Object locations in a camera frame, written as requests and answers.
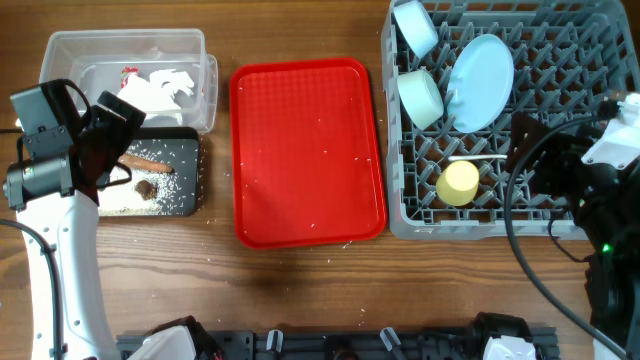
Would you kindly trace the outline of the brown carrot piece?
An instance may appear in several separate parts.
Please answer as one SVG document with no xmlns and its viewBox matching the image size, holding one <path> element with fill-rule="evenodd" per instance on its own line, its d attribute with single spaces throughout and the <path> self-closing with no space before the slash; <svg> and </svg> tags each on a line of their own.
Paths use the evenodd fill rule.
<svg viewBox="0 0 640 360">
<path fill-rule="evenodd" d="M 173 168 L 167 164 L 150 161 L 141 157 L 124 154 L 119 157 L 119 162 L 123 165 L 136 170 L 154 172 L 154 173 L 171 173 Z"/>
</svg>

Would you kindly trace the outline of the white paper napkin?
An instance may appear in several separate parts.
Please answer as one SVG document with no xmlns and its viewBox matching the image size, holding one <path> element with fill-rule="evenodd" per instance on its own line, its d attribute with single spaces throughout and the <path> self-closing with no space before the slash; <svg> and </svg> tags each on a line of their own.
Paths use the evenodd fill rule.
<svg viewBox="0 0 640 360">
<path fill-rule="evenodd" d="M 185 71 L 164 69 L 151 72 L 146 80 L 138 73 L 129 78 L 128 84 L 117 97 L 146 113 L 146 120 L 159 116 L 173 118 L 183 125 L 182 107 L 176 102 L 176 94 L 194 95 L 195 83 Z"/>
</svg>

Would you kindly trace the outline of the red snack wrapper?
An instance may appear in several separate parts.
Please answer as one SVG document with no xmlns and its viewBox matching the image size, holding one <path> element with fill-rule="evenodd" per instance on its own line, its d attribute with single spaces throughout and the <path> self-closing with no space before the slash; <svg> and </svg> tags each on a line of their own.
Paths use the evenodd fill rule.
<svg viewBox="0 0 640 360">
<path fill-rule="evenodd" d="M 137 76 L 138 73 L 139 69 L 137 67 L 124 67 L 121 71 L 121 87 L 124 88 L 128 84 L 129 78 L 133 75 Z"/>
</svg>

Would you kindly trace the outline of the white plastic spoon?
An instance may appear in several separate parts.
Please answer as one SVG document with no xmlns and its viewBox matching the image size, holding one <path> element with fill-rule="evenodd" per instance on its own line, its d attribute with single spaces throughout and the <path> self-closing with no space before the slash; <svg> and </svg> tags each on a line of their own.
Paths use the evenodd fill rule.
<svg viewBox="0 0 640 360">
<path fill-rule="evenodd" d="M 476 161 L 476 160 L 493 160 L 493 159 L 502 159 L 506 160 L 508 158 L 507 155 L 504 154 L 481 154 L 481 155 L 455 155 L 448 157 L 448 161 Z"/>
</svg>

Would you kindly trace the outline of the white rice grains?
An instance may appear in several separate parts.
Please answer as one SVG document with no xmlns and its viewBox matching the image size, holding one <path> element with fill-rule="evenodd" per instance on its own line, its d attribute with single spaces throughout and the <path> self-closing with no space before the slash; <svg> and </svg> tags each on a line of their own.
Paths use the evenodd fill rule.
<svg viewBox="0 0 640 360">
<path fill-rule="evenodd" d="M 99 213 L 101 216 L 155 216 L 168 215 L 175 208 L 174 200 L 180 200 L 181 186 L 179 177 L 173 168 L 171 173 L 154 173 L 131 169 L 132 180 L 100 190 Z M 144 201 L 135 192 L 135 185 L 147 180 L 157 187 L 157 197 Z"/>
</svg>

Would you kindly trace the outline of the brown food lump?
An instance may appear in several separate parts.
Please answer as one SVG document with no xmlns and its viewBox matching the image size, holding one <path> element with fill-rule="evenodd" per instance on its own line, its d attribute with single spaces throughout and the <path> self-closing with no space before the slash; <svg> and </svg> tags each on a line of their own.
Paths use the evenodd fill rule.
<svg viewBox="0 0 640 360">
<path fill-rule="evenodd" d="M 144 201 L 149 201 L 157 197 L 156 185 L 147 180 L 138 182 L 135 185 L 134 190 Z"/>
</svg>

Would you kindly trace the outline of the yellow plastic cup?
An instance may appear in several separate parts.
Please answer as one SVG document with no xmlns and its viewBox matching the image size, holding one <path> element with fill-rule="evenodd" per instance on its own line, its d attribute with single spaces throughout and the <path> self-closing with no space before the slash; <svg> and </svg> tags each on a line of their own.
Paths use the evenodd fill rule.
<svg viewBox="0 0 640 360">
<path fill-rule="evenodd" d="M 438 178 L 436 194 L 448 205 L 464 206 L 475 198 L 479 179 L 479 170 L 473 163 L 455 161 Z"/>
</svg>

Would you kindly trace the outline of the large light blue plate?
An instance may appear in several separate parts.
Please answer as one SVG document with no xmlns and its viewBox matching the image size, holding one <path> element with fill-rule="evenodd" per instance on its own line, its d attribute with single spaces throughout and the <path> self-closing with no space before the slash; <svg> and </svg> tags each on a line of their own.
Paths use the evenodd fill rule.
<svg viewBox="0 0 640 360">
<path fill-rule="evenodd" d="M 511 52 L 500 38 L 485 34 L 473 39 L 455 62 L 447 86 L 453 128 L 474 133 L 496 120 L 511 94 L 514 71 Z"/>
</svg>

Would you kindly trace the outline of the light green bowl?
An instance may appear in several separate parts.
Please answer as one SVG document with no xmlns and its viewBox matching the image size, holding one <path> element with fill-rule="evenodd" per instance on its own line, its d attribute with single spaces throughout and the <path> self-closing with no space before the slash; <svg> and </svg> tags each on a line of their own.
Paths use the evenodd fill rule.
<svg viewBox="0 0 640 360">
<path fill-rule="evenodd" d="M 402 74 L 397 84 L 401 102 L 419 130 L 425 130 L 442 117 L 443 100 L 428 71 L 420 69 Z"/>
</svg>

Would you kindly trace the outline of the small light blue bowl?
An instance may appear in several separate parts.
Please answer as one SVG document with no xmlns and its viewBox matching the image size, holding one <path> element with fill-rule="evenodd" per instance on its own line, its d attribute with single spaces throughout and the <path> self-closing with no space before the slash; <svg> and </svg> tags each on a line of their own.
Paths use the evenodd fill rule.
<svg viewBox="0 0 640 360">
<path fill-rule="evenodd" d="M 421 2 L 413 0 L 396 5 L 393 14 L 407 45 L 418 58 L 423 58 L 437 45 L 436 28 Z"/>
</svg>

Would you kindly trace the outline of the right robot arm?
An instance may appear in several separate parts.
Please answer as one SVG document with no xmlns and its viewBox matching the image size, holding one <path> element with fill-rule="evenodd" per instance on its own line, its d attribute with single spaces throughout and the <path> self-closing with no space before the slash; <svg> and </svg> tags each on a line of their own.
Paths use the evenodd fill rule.
<svg viewBox="0 0 640 360">
<path fill-rule="evenodd" d="M 598 358 L 639 356 L 639 172 L 627 172 L 625 151 L 613 164 L 589 155 L 596 145 L 630 124 L 619 115 L 599 114 L 548 127 L 516 113 L 506 159 L 510 178 L 504 199 L 506 236 L 513 254 L 536 289 L 563 315 L 590 334 Z M 584 320 L 543 284 L 526 260 L 513 224 L 512 197 L 520 174 L 531 168 L 530 187 L 566 199 L 566 212 L 590 241 L 583 258 L 591 317 Z"/>
</svg>

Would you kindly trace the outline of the clear plastic waste bin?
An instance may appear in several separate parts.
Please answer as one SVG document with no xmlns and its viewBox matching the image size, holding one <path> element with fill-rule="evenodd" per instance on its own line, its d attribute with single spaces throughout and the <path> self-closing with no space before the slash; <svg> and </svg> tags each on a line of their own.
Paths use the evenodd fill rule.
<svg viewBox="0 0 640 360">
<path fill-rule="evenodd" d="M 146 80 L 157 70 L 185 71 L 195 83 L 193 96 L 176 94 L 176 102 L 182 107 L 183 125 L 173 118 L 159 116 L 145 119 L 146 127 L 190 127 L 199 133 L 213 128 L 218 66 L 216 58 L 206 52 L 205 37 L 199 29 L 56 32 L 49 38 L 39 80 L 69 79 L 90 103 L 95 103 L 103 91 L 117 96 L 124 67 L 137 67 Z"/>
</svg>

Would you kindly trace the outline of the grey dishwasher rack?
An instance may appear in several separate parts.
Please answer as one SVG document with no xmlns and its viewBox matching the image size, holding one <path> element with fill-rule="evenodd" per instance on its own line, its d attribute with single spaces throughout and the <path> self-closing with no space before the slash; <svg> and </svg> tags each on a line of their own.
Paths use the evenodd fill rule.
<svg viewBox="0 0 640 360">
<path fill-rule="evenodd" d="M 515 112 L 555 126 L 593 114 L 612 90 L 636 90 L 639 64 L 624 7 L 618 1 L 428 1 L 424 7 L 438 34 L 425 57 L 412 53 L 393 15 L 380 35 L 390 230 L 404 240 L 501 236 L 505 161 L 474 161 L 480 174 L 476 197 L 455 208 L 436 194 L 448 157 L 506 155 Z M 456 131 L 449 116 L 419 130 L 402 106 L 398 77 L 424 69 L 445 90 L 463 48 L 485 34 L 500 38 L 514 60 L 513 89 L 502 113 L 475 133 Z"/>
</svg>

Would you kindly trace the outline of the black plastic tray bin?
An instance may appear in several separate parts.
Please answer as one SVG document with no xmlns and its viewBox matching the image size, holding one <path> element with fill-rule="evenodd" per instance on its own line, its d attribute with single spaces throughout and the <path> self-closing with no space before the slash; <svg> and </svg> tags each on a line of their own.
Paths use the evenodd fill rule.
<svg viewBox="0 0 640 360">
<path fill-rule="evenodd" d="M 143 128 L 141 129 L 126 154 L 141 157 L 150 161 L 164 163 L 174 168 L 179 177 L 182 196 L 175 199 L 175 208 L 168 215 L 155 216 L 189 216 L 194 213 L 199 181 L 200 138 L 196 130 L 188 127 Z M 115 168 L 111 172 L 111 183 L 130 178 L 132 172 Z"/>
</svg>

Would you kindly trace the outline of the red serving tray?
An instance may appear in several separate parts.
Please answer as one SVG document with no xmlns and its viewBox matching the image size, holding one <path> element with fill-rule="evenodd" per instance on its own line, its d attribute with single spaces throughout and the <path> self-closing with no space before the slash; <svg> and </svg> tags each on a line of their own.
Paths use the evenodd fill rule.
<svg viewBox="0 0 640 360">
<path fill-rule="evenodd" d="M 254 249 L 370 240 L 387 211 L 368 71 L 246 65 L 230 80 L 234 226 Z"/>
</svg>

